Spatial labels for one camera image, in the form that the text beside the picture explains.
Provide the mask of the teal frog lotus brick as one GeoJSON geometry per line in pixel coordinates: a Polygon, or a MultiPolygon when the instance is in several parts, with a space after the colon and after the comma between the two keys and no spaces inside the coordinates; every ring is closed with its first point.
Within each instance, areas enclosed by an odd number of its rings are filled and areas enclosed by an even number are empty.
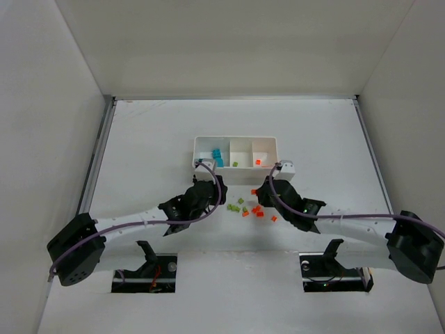
{"type": "Polygon", "coordinates": [[[222,158],[215,158],[216,161],[216,165],[218,168],[223,168],[224,167],[224,161],[222,158]]]}

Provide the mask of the small teal slope brick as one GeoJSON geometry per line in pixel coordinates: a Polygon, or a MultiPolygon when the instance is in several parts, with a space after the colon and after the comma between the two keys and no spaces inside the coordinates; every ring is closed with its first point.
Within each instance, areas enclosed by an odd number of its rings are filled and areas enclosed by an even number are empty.
{"type": "Polygon", "coordinates": [[[221,152],[220,152],[220,150],[219,150],[219,149],[212,150],[212,157],[213,157],[214,159],[216,159],[216,158],[221,158],[221,152]]]}

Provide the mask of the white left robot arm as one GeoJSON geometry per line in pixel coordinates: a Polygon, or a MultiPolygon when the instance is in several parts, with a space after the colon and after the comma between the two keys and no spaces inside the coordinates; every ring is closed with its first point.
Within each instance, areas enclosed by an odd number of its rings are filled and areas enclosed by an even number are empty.
{"type": "Polygon", "coordinates": [[[58,277],[64,287],[75,285],[97,270],[105,250],[145,242],[148,233],[163,225],[165,236],[181,232],[210,217],[225,204],[226,195],[223,177],[217,175],[213,181],[194,179],[184,194],[137,214],[117,218],[79,214],[47,244],[52,260],[49,277],[58,277]]]}

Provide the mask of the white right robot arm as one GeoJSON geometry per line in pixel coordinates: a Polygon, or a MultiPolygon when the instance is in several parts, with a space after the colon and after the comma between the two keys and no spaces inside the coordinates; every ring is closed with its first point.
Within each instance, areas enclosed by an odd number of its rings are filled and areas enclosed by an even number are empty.
{"type": "Polygon", "coordinates": [[[433,281],[444,233],[412,212],[347,214],[301,197],[289,181],[274,177],[267,177],[255,194],[261,206],[275,208],[298,230],[334,236],[323,254],[330,269],[389,269],[417,283],[433,281]]]}

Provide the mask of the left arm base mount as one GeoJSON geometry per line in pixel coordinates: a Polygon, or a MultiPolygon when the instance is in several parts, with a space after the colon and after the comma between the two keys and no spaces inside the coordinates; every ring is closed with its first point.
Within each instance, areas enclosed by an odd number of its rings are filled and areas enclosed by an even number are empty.
{"type": "Polygon", "coordinates": [[[177,254],[155,253],[147,241],[138,241],[145,261],[135,270],[114,271],[111,293],[172,294],[176,290],[177,254]]]}

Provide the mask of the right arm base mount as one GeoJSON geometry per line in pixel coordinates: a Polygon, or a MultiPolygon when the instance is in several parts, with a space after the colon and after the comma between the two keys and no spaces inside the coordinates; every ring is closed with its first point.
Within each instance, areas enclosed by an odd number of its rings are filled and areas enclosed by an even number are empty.
{"type": "Polygon", "coordinates": [[[365,292],[373,286],[373,276],[368,268],[346,269],[336,256],[342,239],[333,239],[322,253],[299,253],[302,286],[306,293],[316,292],[365,292]]]}

